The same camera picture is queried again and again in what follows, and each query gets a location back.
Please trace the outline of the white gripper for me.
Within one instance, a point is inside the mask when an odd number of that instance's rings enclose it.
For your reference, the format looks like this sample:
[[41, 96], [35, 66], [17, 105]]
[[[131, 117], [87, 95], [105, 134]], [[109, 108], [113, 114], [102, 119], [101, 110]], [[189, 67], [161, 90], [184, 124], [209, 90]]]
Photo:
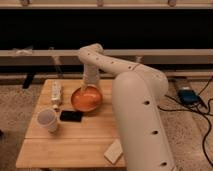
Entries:
[[83, 71], [83, 85], [81, 86], [81, 93], [85, 93], [87, 86], [99, 86], [99, 69], [93, 65], [85, 65]]

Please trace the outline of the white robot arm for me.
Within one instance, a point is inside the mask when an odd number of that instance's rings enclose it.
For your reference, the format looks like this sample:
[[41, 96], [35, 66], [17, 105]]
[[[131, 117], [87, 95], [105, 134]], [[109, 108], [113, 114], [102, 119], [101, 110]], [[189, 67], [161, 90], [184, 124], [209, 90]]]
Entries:
[[105, 56], [99, 44], [79, 49], [86, 66], [84, 80], [101, 69], [115, 76], [112, 108], [127, 171], [177, 171], [157, 101], [168, 91], [168, 79], [157, 69]]

